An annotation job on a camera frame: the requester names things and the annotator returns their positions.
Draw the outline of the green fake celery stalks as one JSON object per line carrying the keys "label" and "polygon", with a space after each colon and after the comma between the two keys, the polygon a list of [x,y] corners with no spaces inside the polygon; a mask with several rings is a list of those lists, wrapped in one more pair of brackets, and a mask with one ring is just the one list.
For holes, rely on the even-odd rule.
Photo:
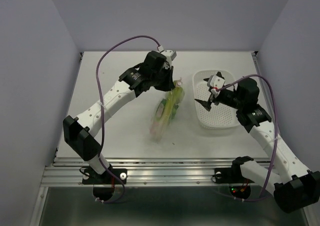
{"label": "green fake celery stalks", "polygon": [[162,126],[169,124],[177,114],[180,103],[183,101],[185,91],[182,87],[176,87],[166,92],[155,111],[154,119]]}

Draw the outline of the clear zip top bag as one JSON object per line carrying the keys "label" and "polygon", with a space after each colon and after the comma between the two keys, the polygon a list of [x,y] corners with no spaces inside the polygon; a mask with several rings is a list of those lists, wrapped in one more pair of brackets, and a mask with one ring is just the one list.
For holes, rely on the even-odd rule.
{"label": "clear zip top bag", "polygon": [[151,120],[149,128],[150,138],[159,142],[171,121],[175,118],[178,108],[185,97],[183,79],[180,77],[173,81],[174,89],[165,92],[159,100]]}

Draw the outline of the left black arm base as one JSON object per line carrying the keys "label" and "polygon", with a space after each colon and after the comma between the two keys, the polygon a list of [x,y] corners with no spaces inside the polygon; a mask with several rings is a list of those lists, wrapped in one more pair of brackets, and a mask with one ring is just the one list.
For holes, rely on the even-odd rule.
{"label": "left black arm base", "polygon": [[124,185],[127,183],[128,171],[125,168],[111,168],[110,175],[107,171],[103,174],[96,173],[90,166],[81,167],[82,184],[93,186],[92,194],[96,202],[102,204],[117,203],[125,192]]}

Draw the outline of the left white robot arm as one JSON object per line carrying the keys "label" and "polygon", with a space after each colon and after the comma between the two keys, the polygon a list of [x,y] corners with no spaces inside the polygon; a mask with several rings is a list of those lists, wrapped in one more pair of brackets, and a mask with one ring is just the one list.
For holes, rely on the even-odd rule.
{"label": "left white robot arm", "polygon": [[118,110],[143,92],[150,88],[162,92],[174,89],[173,60],[176,56],[172,50],[150,51],[143,62],[122,73],[114,86],[106,94],[100,94],[99,100],[90,108],[63,120],[64,141],[89,164],[100,183],[111,179],[111,165],[103,157],[103,146],[95,136],[105,131],[105,123]]}

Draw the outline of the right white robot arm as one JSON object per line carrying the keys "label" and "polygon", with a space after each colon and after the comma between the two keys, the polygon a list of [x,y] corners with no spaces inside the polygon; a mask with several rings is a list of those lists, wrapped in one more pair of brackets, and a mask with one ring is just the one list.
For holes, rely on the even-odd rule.
{"label": "right white robot arm", "polygon": [[279,133],[276,117],[271,117],[258,103],[260,89],[251,74],[226,83],[220,71],[204,79],[209,98],[197,102],[207,111],[212,105],[225,105],[236,110],[236,118],[247,133],[269,156],[265,168],[250,156],[239,156],[230,167],[215,168],[212,176],[217,184],[256,183],[261,186],[258,200],[271,194],[285,213],[315,204],[320,199],[320,173],[311,171],[292,152]]}

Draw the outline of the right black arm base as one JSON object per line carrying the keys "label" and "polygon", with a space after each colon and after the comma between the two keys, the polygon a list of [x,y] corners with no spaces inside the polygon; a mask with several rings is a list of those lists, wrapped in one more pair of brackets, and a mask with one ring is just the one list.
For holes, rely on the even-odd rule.
{"label": "right black arm base", "polygon": [[231,196],[241,200],[247,200],[251,195],[250,179],[241,173],[241,165],[253,161],[249,156],[240,156],[234,159],[229,167],[216,167],[211,180],[216,184],[231,184],[229,191]]}

